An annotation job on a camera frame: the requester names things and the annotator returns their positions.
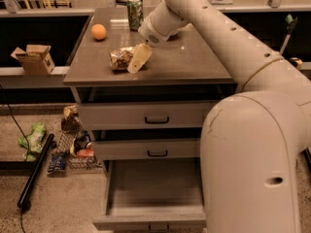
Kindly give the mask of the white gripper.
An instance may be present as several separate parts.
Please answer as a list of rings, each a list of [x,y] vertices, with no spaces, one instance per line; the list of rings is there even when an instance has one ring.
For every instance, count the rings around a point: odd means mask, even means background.
[[[178,33],[178,30],[189,22],[175,14],[164,1],[161,1],[156,8],[144,19],[138,29],[140,36],[145,43],[135,47],[127,71],[130,74],[137,73],[151,57],[153,50],[167,42],[171,36]]]

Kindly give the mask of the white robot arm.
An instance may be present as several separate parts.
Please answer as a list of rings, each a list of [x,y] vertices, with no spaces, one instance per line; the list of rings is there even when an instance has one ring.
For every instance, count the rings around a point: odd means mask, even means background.
[[[187,23],[238,84],[202,126],[208,233],[300,233],[295,166],[310,145],[311,83],[208,0],[162,0],[139,33],[157,46]]]

